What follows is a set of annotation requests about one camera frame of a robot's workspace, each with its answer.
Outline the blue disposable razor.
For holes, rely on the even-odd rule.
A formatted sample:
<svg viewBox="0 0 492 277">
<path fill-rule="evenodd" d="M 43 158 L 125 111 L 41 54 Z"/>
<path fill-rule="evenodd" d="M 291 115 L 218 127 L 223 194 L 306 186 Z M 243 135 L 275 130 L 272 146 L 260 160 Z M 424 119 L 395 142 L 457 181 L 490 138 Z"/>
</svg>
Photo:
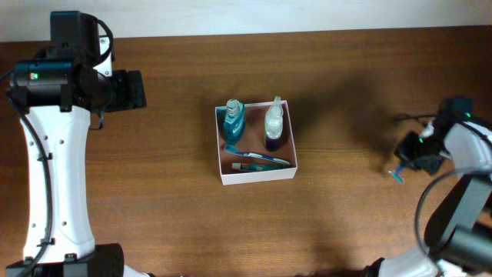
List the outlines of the blue disposable razor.
<svg viewBox="0 0 492 277">
<path fill-rule="evenodd" d="M 404 178 L 402 177 L 401 173 L 405 170 L 406 168 L 406 165 L 401 163 L 399 164 L 398 167 L 396 167 L 395 169 L 393 170 L 390 170 L 388 173 L 389 175 L 396 181 L 398 182 L 399 184 L 404 184 L 405 181 L 404 181 Z"/>
</svg>

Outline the blue white toothbrush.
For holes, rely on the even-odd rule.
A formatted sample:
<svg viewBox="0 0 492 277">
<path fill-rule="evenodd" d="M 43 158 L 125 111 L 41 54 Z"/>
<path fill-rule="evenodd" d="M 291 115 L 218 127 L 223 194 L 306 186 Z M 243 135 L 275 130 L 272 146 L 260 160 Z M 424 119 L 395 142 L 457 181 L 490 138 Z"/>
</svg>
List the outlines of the blue white toothbrush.
<svg viewBox="0 0 492 277">
<path fill-rule="evenodd" d="M 255 152 L 240 152 L 233 145 L 225 145 L 223 149 L 226 153 L 231 154 L 231 155 L 254 158 L 254 159 L 262 159 L 262 160 L 266 160 L 266 161 L 270 161 L 270 162 L 275 162 L 275 163 L 278 163 L 281 165 L 291 165 L 291 163 L 287 160 L 275 158 L 275 157 L 272 157 L 269 155 L 262 155 L 262 154 L 258 154 Z"/>
</svg>

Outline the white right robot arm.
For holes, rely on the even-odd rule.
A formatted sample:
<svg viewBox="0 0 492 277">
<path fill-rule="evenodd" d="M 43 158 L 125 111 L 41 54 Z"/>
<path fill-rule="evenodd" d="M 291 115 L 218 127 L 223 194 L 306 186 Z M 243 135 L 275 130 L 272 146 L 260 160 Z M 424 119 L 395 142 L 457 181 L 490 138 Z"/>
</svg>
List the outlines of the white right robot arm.
<svg viewBox="0 0 492 277">
<path fill-rule="evenodd" d="M 442 101 L 420 133 L 409 132 L 394 150 L 400 164 L 391 175 L 403 182 L 404 169 L 437 173 L 445 160 L 454 170 L 436 177 L 423 191 L 414 214 L 417 246 L 366 266 L 363 276 L 468 276 L 491 271 L 491 229 L 477 220 L 491 210 L 491 124 L 473 115 L 471 99 Z M 433 212 L 424 232 L 420 215 L 439 182 L 457 184 Z"/>
</svg>

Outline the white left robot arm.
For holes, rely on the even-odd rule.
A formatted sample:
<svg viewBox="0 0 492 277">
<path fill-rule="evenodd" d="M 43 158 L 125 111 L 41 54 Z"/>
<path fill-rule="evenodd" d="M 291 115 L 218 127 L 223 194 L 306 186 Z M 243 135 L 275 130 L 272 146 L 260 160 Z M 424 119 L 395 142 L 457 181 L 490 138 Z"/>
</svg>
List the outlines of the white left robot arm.
<svg viewBox="0 0 492 277">
<path fill-rule="evenodd" d="M 28 149 L 29 227 L 9 276 L 137 275 L 119 244 L 96 243 L 86 199 L 91 117 L 146 105 L 141 73 L 112 70 L 113 44 L 111 35 L 53 38 L 10 71 L 7 97 Z"/>
</svg>

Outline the teal mouthwash bottle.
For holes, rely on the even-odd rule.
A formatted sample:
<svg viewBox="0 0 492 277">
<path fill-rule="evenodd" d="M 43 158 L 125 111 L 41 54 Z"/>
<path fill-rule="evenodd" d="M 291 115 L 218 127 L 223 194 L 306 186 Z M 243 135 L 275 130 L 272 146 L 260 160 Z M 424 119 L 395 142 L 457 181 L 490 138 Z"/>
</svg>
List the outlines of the teal mouthwash bottle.
<svg viewBox="0 0 492 277">
<path fill-rule="evenodd" d="M 229 145 L 237 144 L 245 130 L 244 103 L 237 99 L 230 99 L 226 104 L 226 116 L 224 118 L 225 141 Z"/>
</svg>

